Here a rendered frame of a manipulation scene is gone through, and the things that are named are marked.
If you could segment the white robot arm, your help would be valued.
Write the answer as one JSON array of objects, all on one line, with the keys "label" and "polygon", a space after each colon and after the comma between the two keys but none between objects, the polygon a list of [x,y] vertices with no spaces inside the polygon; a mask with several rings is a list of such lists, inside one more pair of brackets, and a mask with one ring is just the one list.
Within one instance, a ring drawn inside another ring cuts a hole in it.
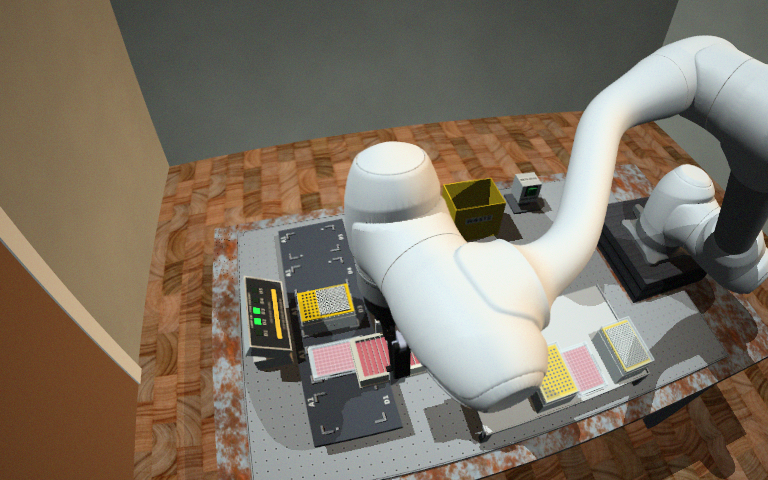
[{"label": "white robot arm", "polygon": [[494,413],[524,401],[547,374],[540,331],[552,304],[598,244],[622,135],[677,114],[720,142],[731,169],[721,208],[707,173],[685,164],[620,225],[648,266],[690,255],[725,289],[751,293],[768,278],[768,65],[715,36],[658,49],[590,102],[556,218],[526,245],[467,243],[420,147],[360,152],[344,196],[360,292],[390,308],[422,367],[459,404]]}]

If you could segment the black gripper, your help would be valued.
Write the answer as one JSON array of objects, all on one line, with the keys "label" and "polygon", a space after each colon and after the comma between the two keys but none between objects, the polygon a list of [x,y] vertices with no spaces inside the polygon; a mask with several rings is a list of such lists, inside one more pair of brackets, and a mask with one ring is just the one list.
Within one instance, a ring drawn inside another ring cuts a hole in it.
[{"label": "black gripper", "polygon": [[411,350],[397,328],[390,308],[377,306],[365,298],[364,303],[375,317],[375,333],[383,332],[387,340],[390,365],[386,366],[386,371],[389,372],[390,386],[405,382],[410,376]]}]

